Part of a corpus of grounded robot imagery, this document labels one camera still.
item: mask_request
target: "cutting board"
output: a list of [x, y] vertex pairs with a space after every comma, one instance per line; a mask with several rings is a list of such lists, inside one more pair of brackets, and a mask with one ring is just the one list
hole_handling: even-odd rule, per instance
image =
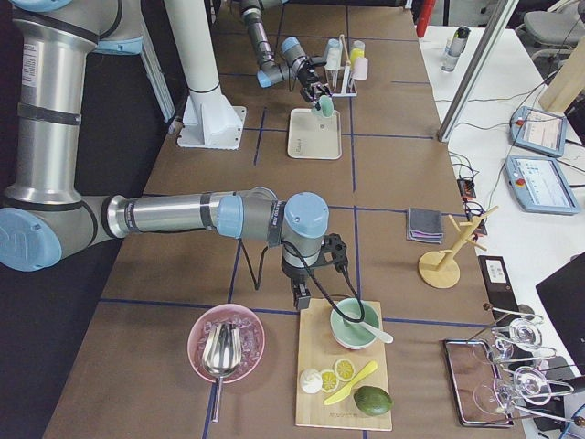
[[[381, 320], [379, 302], [368, 302], [378, 313]], [[311, 299], [307, 309], [301, 311], [299, 330], [299, 354], [296, 389], [296, 424], [310, 427], [349, 428], [359, 430], [392, 430], [391, 412], [380, 416], [366, 416], [356, 407], [353, 394], [361, 386], [376, 386], [388, 391], [388, 369], [385, 349], [392, 349], [381, 341], [375, 341], [365, 349], [352, 350], [339, 345], [331, 332], [329, 317], [332, 308], [324, 299]], [[299, 377], [305, 369], [332, 369], [341, 358], [350, 359], [356, 372], [374, 359], [378, 369], [361, 380], [352, 394], [333, 405], [324, 405], [324, 400], [333, 393], [322, 391], [316, 394], [305, 393], [299, 385]]]

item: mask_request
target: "white desk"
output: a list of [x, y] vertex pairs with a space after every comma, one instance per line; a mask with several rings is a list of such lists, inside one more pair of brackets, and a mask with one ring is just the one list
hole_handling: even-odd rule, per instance
[[[455, 71], [447, 73], [441, 70], [442, 53], [448, 37], [452, 36], [455, 28], [428, 27], [425, 37], [420, 40], [420, 48], [436, 101], [452, 100], [484, 32], [481, 28], [472, 29], [467, 48], [461, 55]], [[508, 98], [530, 91], [540, 82], [542, 78], [515, 32], [507, 29], [500, 38], [495, 52], [487, 60], [471, 99]], [[541, 108], [537, 96], [537, 92], [532, 94], [525, 105]], [[458, 122], [473, 123], [482, 127], [507, 123], [525, 97], [499, 102], [468, 102]], [[447, 113], [449, 105], [448, 102], [437, 102], [441, 119]], [[572, 128], [568, 130], [568, 138], [579, 141]], [[489, 195], [495, 187], [499, 170], [508, 152], [512, 155], [534, 155], [519, 147], [510, 150], [511, 144], [507, 126], [484, 131], [468, 125], [459, 125], [452, 132], [449, 150], [467, 156], [473, 168], [480, 171], [475, 178], [475, 191], [477, 201], [486, 209]], [[567, 144], [562, 160], [584, 168], [585, 149]], [[585, 183], [585, 174], [582, 172], [563, 165], [561, 169], [570, 184]], [[575, 189], [574, 193], [584, 209], [585, 190]], [[491, 206], [498, 206], [499, 210], [487, 221], [488, 236], [481, 239], [481, 243], [488, 251], [478, 251], [478, 254], [503, 256], [517, 302], [530, 305], [538, 314], [546, 316], [537, 295], [536, 285], [566, 264], [571, 256], [585, 251], [585, 211], [572, 217], [526, 213], [517, 204], [507, 184], [505, 173], [497, 182]], [[572, 364], [572, 358], [548, 320], [543, 327], [543, 345], [556, 348], [558, 354], [564, 357], [568, 364]], [[525, 423], [525, 430], [526, 437], [537, 437], [534, 424]]]

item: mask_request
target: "folded napkin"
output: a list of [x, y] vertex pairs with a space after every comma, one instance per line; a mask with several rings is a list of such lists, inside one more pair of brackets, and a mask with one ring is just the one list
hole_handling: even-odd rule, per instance
[[438, 210], [409, 208], [406, 213], [406, 239], [441, 244], [443, 231]]

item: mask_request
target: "white spoon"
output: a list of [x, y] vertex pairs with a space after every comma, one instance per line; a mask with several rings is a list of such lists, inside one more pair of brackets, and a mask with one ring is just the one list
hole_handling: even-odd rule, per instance
[[[350, 311], [345, 311], [345, 314], [346, 314], [346, 316], [351, 317], [351, 318], [359, 318], [359, 316], [357, 314], [352, 313]], [[347, 320], [344, 319], [344, 323], [346, 323], [348, 325], [360, 325], [366, 331], [371, 332], [374, 336], [376, 336], [376, 338], [383, 341], [384, 343], [392, 343], [394, 341], [394, 337], [391, 336], [388, 332], [384, 332], [384, 331], [378, 329], [377, 327], [373, 327], [373, 326], [369, 325], [366, 322], [354, 323], [354, 322], [348, 322]]]

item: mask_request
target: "metal ice scoop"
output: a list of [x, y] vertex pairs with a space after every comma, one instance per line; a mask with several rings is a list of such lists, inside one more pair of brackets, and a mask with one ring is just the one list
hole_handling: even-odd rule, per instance
[[203, 349], [203, 367], [216, 378], [216, 394], [213, 404], [212, 423], [219, 422], [219, 399], [223, 379], [236, 371], [241, 363], [239, 328], [233, 323], [221, 323], [209, 332]]

